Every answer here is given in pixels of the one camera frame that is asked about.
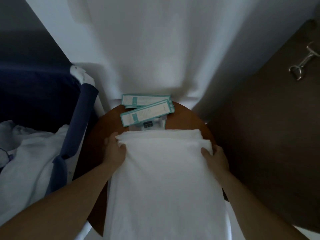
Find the forearm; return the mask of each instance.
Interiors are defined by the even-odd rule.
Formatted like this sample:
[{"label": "forearm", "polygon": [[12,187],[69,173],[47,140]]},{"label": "forearm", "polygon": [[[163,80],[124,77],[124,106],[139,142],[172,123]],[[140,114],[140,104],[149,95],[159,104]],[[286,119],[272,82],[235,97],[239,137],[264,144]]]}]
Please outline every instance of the forearm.
[{"label": "forearm", "polygon": [[116,168],[103,163],[26,208],[2,227],[3,239],[74,239]]},{"label": "forearm", "polygon": [[306,240],[292,225],[264,206],[236,177],[219,177],[246,240]]}]

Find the person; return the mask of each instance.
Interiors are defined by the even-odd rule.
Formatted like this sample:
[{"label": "person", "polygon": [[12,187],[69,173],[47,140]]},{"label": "person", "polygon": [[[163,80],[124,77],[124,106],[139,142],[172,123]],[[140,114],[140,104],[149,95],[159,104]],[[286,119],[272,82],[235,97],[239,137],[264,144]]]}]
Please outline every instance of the person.
[{"label": "person", "polygon": [[[0,238],[73,240],[84,226],[107,181],[125,161],[126,146],[118,146],[117,134],[113,133],[106,139],[101,165],[17,214],[0,227]],[[234,177],[222,148],[213,147],[213,156],[204,148],[201,153],[225,191],[246,240],[307,239],[265,207]]]}]

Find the person's left hand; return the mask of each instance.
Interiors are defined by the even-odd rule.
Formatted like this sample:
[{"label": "person's left hand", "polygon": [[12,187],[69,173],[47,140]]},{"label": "person's left hand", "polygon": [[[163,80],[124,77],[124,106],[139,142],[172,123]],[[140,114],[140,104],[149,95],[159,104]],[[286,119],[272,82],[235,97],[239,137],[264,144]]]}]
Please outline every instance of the person's left hand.
[{"label": "person's left hand", "polygon": [[125,144],[118,146],[116,136],[118,132],[112,133],[109,138],[104,140],[105,153],[103,163],[106,163],[117,170],[126,159],[127,148]]}]

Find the floor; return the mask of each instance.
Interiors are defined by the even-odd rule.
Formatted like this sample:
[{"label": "floor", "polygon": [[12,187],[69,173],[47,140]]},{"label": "floor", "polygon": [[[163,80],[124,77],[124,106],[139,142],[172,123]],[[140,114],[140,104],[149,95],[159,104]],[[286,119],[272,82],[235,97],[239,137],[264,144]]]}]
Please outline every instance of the floor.
[{"label": "floor", "polygon": [[[232,229],[232,240],[245,240],[242,231],[240,229],[240,226],[238,224],[238,221],[236,219],[236,215],[230,205],[229,202],[226,201],[226,209],[229,213],[230,223],[231,223],[231,229]],[[320,234],[311,232],[302,228],[297,227],[297,229],[302,232],[307,238],[310,240],[320,240]],[[102,240],[103,238],[92,228],[87,236],[84,238],[84,240]]]}]

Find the brown table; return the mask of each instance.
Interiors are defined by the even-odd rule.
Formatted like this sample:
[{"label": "brown table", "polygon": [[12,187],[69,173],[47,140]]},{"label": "brown table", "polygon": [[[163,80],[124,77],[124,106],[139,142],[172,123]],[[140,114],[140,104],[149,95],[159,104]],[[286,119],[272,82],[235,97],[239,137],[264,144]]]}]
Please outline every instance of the brown table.
[{"label": "brown table", "polygon": [[[167,130],[195,130],[200,129],[202,136],[215,144],[214,137],[206,124],[191,110],[181,104],[173,102],[175,112],[168,115],[166,123]],[[74,179],[89,172],[98,166],[103,157],[103,141],[111,133],[119,134],[128,131],[128,127],[123,127],[120,114],[129,111],[124,106],[119,105],[100,118],[90,134],[85,138],[75,170]],[[92,227],[103,235],[104,221],[107,211],[107,185],[104,187],[100,196],[92,209],[88,221]]]}]

